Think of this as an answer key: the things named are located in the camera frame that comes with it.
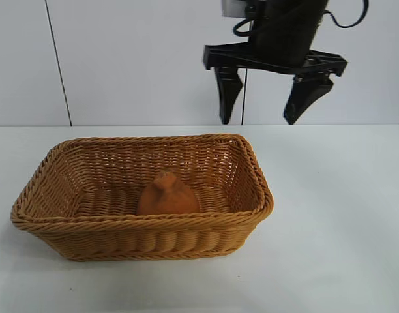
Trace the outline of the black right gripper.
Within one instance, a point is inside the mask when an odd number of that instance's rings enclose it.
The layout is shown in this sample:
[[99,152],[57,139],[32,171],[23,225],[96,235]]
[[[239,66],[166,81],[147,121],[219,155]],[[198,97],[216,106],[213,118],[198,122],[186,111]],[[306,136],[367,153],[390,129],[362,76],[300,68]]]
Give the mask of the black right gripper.
[[[243,88],[239,68],[279,74],[327,72],[341,76],[347,61],[340,55],[311,50],[326,1],[242,1],[243,20],[233,33],[246,42],[204,47],[203,64],[214,68],[218,86],[220,119],[230,122]],[[328,76],[294,76],[284,119],[294,125],[319,98],[333,88]]]

